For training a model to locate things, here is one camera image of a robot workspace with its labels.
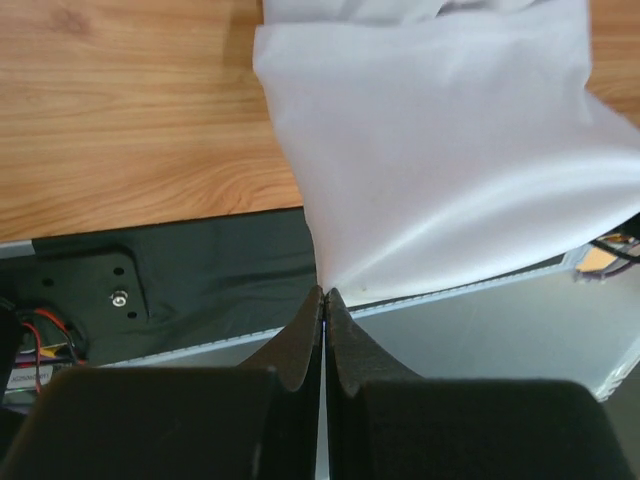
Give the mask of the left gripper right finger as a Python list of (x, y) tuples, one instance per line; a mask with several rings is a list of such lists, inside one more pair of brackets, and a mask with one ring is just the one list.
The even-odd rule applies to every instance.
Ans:
[(325, 298), (334, 479), (630, 479), (602, 406), (556, 380), (426, 379)]

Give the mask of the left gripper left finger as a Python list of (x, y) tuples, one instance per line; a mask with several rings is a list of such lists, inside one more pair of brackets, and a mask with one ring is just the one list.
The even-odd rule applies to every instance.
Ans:
[(88, 368), (47, 386), (5, 479), (311, 479), (323, 293), (229, 368)]

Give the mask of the white t-shirt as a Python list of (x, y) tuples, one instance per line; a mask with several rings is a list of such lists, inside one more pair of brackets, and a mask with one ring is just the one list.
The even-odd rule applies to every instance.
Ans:
[(639, 132), (587, 89), (584, 1), (267, 1), (253, 68), (359, 306), (579, 248), (639, 210)]

